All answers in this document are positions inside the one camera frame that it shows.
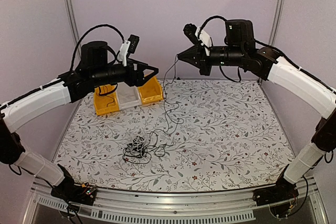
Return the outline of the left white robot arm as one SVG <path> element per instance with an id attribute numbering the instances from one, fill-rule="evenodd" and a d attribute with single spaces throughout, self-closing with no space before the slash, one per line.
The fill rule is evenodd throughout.
<path id="1" fill-rule="evenodd" d="M 1 104 L 1 163 L 15 165 L 45 180 L 57 187 L 67 200 L 78 195 L 72 176 L 64 167 L 25 147 L 17 130 L 55 108 L 81 100 L 100 86 L 116 86 L 123 82 L 130 87 L 141 87 L 158 74 L 158 68 L 130 58 L 140 40 L 136 35 L 125 39 L 114 26 L 101 24 L 86 31 L 80 40 L 104 27 L 120 36 L 122 45 L 119 51 L 114 51 L 105 41 L 91 41 L 84 45 L 78 42 L 75 46 L 75 50 L 81 51 L 78 65 L 72 62 L 69 71 L 56 79 Z"/>

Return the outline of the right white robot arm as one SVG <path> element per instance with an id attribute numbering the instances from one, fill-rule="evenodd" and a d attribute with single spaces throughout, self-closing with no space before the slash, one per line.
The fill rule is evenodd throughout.
<path id="1" fill-rule="evenodd" d="M 223 46 L 213 45 L 210 35 L 204 31 L 213 19 L 225 23 Z M 291 194 L 291 185 L 314 168 L 326 153 L 335 150 L 335 89 L 293 63 L 281 50 L 256 40 L 249 20 L 212 16 L 199 27 L 186 24 L 183 32 L 193 46 L 177 58 L 198 68 L 201 75 L 209 76 L 213 66 L 239 67 L 285 88 L 320 114 L 311 142 L 283 170 L 271 190 L 276 201 L 284 200 Z"/>

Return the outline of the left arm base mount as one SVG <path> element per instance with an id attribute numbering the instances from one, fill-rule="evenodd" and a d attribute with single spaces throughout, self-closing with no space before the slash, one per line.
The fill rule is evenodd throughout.
<path id="1" fill-rule="evenodd" d="M 52 187 L 51 195 L 64 201 L 92 206 L 97 195 L 97 187 L 89 183 L 76 183 L 63 166 L 58 164 L 58 167 L 62 170 L 64 179 L 58 186 Z"/>

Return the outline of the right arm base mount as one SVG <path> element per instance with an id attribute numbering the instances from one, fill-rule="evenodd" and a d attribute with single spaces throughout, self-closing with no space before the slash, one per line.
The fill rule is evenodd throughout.
<path id="1" fill-rule="evenodd" d="M 298 203 L 296 184 L 280 178 L 275 185 L 253 191 L 253 201 L 257 206 L 271 205 L 270 212 L 276 218 L 288 217 Z"/>

